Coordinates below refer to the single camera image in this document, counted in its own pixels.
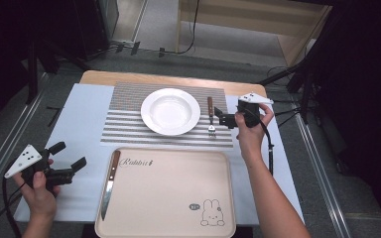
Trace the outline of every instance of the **kitchen knife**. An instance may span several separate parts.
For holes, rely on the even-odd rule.
[[[114,177],[116,175],[116,171],[118,168],[119,159],[120,159],[120,151],[114,151],[111,158],[109,176],[107,178],[103,199],[101,201],[101,218],[103,220],[104,220],[104,217],[106,216],[107,208],[109,206],[111,192],[113,189]]]

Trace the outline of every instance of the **bunny illustration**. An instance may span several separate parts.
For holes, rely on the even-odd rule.
[[[215,200],[206,200],[203,203],[203,213],[202,221],[200,222],[202,226],[223,226],[223,216],[221,207],[219,206],[219,201]]]

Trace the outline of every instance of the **tray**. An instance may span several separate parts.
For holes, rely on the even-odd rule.
[[[234,234],[230,169],[223,153],[117,150],[121,156],[107,213],[103,221],[99,207],[95,220],[98,236],[231,237]]]

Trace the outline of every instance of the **plate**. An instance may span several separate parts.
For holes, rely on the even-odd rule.
[[[142,119],[151,130],[166,136],[190,131],[199,120],[197,101],[187,92],[175,88],[157,90],[145,98]]]

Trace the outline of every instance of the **placemat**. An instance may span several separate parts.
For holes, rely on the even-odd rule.
[[[153,132],[141,118],[141,105],[152,92],[162,88],[177,88],[192,95],[199,104],[200,118],[196,126],[179,136],[164,136]],[[117,82],[110,101],[101,145],[176,148],[199,150],[232,150],[233,142],[228,128],[218,124],[214,116],[216,137],[208,136],[207,97],[211,96],[213,105],[223,113],[227,113],[225,93],[221,88],[189,87],[164,84],[142,84]]]

